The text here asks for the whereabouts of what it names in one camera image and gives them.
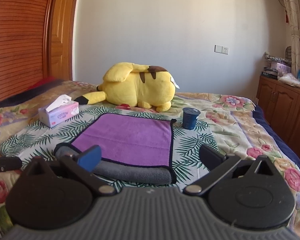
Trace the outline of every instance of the pikachu plush toy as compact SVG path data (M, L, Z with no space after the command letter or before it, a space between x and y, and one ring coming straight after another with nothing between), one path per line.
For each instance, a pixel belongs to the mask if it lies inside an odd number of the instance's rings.
M157 112L165 112L171 107L176 87L179 88L163 67L121 62L106 72L97 92L80 96L75 101L91 105L107 100L115 105L145 109L155 106Z

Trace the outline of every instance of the curtain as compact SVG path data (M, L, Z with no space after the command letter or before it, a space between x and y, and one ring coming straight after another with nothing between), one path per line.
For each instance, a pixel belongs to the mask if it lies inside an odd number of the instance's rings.
M291 72L297 76L300 70L300 10L298 0L284 0L286 10L289 16L291 29Z

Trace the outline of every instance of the dark blue container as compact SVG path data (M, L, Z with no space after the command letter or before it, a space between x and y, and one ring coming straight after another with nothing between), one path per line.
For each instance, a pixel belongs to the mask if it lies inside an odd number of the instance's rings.
M197 123L197 119L200 114L200 111L191 107L185 107L182 110L183 110L182 127L184 129L193 130L195 124Z

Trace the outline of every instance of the power outlet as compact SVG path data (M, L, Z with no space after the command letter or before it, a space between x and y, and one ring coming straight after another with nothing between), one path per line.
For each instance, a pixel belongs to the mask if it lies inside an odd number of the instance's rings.
M222 47L222 53L223 53L223 54L228 54L228 52L229 52L229 48L227 48L227 47Z

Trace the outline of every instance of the brown stripe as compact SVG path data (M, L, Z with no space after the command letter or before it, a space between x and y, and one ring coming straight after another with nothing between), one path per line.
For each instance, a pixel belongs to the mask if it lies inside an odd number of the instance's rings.
M159 66L149 66L148 71L149 72L161 72L161 71L167 71L167 70L165 68L159 67Z
M146 79L145 79L145 73L144 72L139 72L139 75L140 75L140 78L141 78L141 81L143 82L143 84L146 82Z
M155 72L151 72L152 78L155 79L156 78L156 73Z

